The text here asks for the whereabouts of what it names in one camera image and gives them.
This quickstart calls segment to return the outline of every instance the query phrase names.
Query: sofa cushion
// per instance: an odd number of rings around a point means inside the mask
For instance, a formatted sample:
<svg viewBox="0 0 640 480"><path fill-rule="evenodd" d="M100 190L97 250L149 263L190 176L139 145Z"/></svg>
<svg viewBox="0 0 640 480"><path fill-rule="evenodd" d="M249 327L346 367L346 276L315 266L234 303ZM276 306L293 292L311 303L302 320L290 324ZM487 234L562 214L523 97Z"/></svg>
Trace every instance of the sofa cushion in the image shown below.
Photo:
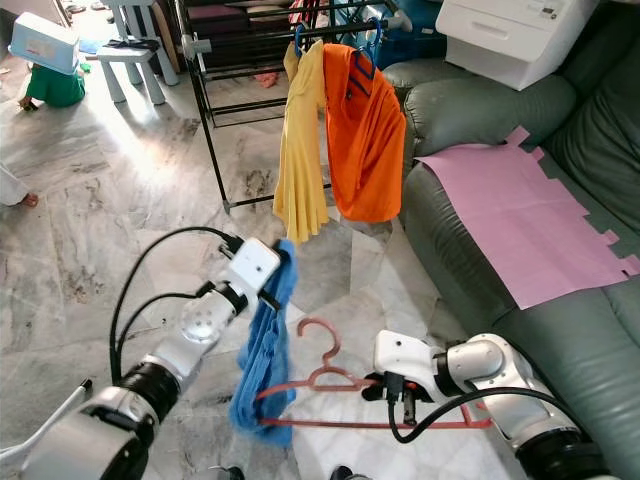
<svg viewBox="0 0 640 480"><path fill-rule="evenodd" d="M640 6L601 3L571 49L559 73L588 97L624 57L636 35Z"/></svg>
<svg viewBox="0 0 640 480"><path fill-rule="evenodd" d="M640 478L640 277L515 310L492 331L538 367L614 474Z"/></svg>
<svg viewBox="0 0 640 480"><path fill-rule="evenodd" d="M501 143L518 125L538 144L570 115L576 93L564 78L550 75L521 92L482 77L422 83L405 100L414 156L431 155L462 143Z"/></svg>
<svg viewBox="0 0 640 480"><path fill-rule="evenodd" d="M400 105L404 104L411 89L421 83L473 76L471 72L446 63L443 58L416 58L398 62L385 68L382 73L395 88Z"/></svg>
<svg viewBox="0 0 640 480"><path fill-rule="evenodd" d="M640 255L640 237L580 188L546 154L540 162L550 178L558 178L588 211L599 232L613 230L619 257ZM402 220L407 237L429 275L471 334L481 332L516 308L506 287L475 244L431 170L416 166L404 184Z"/></svg>
<svg viewBox="0 0 640 480"><path fill-rule="evenodd" d="M640 15L636 23L640 34ZM547 148L596 200L640 235L640 38Z"/></svg>

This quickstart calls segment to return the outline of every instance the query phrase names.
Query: drying rack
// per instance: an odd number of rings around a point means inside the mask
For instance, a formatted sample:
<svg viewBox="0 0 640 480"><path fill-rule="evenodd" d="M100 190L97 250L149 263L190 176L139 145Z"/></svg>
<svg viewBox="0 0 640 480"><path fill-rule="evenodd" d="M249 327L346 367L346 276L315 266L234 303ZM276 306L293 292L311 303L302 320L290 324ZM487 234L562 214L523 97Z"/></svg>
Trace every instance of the drying rack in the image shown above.
<svg viewBox="0 0 640 480"><path fill-rule="evenodd" d="M230 5L242 0L212 0L211 3L224 3ZM300 13L305 19L310 19L309 28L305 28L299 33L301 40L308 42L308 45L314 38L322 38L325 42L335 43L338 35L346 33L363 32L368 30L376 30L378 26L382 30L402 29L411 31L413 26L407 15L393 3L393 0L329 0L327 5L320 5L320 0L308 0L303 7L281 8L271 11L261 11L247 13L246 16L251 19L278 17L283 15ZM193 24L189 18L188 8L184 4L184 0L175 0L178 25L180 27L182 50L187 64L187 69L191 77L193 91L196 97L198 112L204 128L207 141L207 147L211 155L211 162L216 175L220 196L224 210L229 214L231 208L241 205L250 205L268 200L273 200L273 195L264 195L255 198L242 199L234 201L227 196L227 190L224 185L220 165L216 157L215 145L212 138L213 128L231 127L245 123L261 122L282 118L284 113L267 118L256 118L220 125L216 123L216 119L222 115L228 115L238 112L247 112L264 108L282 107L286 105L286 98L274 98L269 100L260 100L255 102L238 103L225 106L214 106L207 93L207 83L217 80L225 80L230 78L250 77L257 74L273 73L284 71L282 58L287 44L294 40L296 33L295 27L299 23L289 23L287 28L279 31L265 31L263 33L249 32L247 34L229 34L220 35L216 39L198 39L194 33ZM393 16L379 20L377 22L357 22L356 16L360 9L369 5L385 5ZM344 25L337 25L335 12L339 9L347 9L349 21ZM329 25L326 27L317 27L316 18L318 12L329 12ZM211 19L212 21L229 21L231 16L218 17ZM221 64L214 64L207 67L204 61L204 55L209 58L217 58L216 52L230 52L234 47L244 47L246 52L244 55L227 55L224 59L220 58Z"/></svg>

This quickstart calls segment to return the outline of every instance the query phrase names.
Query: marble floor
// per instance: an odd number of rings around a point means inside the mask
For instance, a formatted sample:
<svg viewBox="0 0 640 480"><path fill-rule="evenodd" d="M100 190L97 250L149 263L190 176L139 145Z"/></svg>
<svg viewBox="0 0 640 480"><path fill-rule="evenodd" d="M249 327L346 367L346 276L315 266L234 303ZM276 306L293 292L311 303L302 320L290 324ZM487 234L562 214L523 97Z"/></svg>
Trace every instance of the marble floor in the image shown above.
<svg viewBox="0 0 640 480"><path fill-rule="evenodd" d="M270 203L227 215L211 168L191 85L183 76L163 86L167 103L153 107L128 85L128 102L111 103L99 65L78 105L34 113L19 110L23 61L9 58L0 89L0 156L40 195L33 210L0 206L0 446L27 438L85 377L108 385L107 332L119 289L137 255L160 235L208 225L271 242L284 234ZM220 104L279 96L252 81L215 86ZM214 142L230 196L273 191L282 120L216 129ZM382 328L425 338L464 334L414 256L396 221L353 224L331 208L320 235L297 251L300 280L287 311L293 374L320 365L326 333L295 335L305 315L332 321L343 348L335 363L357 375L372 371L373 339ZM193 291L221 268L218 241L183 235L162 245L139 272L126 317L148 297ZM182 302L148 310L132 332L125 365L140 358L174 324ZM409 445L388 431L299 429L291 449L256 443L234 432L229 398L240 377L238 349L250 318L243 315L206 358L193 388L167 418L151 452L148 480L218 477L213 465L238 465L248 480L326 480L338 464L376 480L523 479L496 432L428 431ZM418 416L432 406L421 406ZM301 391L296 418L385 421L383 404L353 394Z"/></svg>

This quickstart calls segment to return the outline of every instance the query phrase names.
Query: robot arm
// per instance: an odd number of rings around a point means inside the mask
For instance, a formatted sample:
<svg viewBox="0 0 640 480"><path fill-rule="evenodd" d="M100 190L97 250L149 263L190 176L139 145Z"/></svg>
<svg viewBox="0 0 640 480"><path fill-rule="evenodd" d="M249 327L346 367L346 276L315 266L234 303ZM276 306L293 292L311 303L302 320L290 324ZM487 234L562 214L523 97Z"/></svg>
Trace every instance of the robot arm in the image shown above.
<svg viewBox="0 0 640 480"><path fill-rule="evenodd" d="M138 480L160 426L195 380L203 357L247 306L255 308L280 264L256 239L244 242L218 287L189 302L180 324L117 386L108 387L55 423L34 446L24 480Z"/></svg>
<svg viewBox="0 0 640 480"><path fill-rule="evenodd" d="M527 360L506 340L481 334L448 350L381 331L374 367L422 386L434 402L475 390L519 387L551 395ZM487 412L524 470L535 480L609 479L597 446L561 409L524 395L484 398Z"/></svg>

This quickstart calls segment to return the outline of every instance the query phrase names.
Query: pink mat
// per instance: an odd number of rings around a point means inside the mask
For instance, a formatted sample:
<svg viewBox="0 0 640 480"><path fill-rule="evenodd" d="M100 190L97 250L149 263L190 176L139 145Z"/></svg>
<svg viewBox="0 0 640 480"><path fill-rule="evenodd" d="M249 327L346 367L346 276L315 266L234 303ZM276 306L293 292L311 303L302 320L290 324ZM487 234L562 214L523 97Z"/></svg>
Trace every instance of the pink mat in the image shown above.
<svg viewBox="0 0 640 480"><path fill-rule="evenodd" d="M459 145L418 158L438 176L456 213L521 309L640 273L635 255L609 249L589 212L559 180L548 179L543 152L520 149L518 127L506 145Z"/></svg>

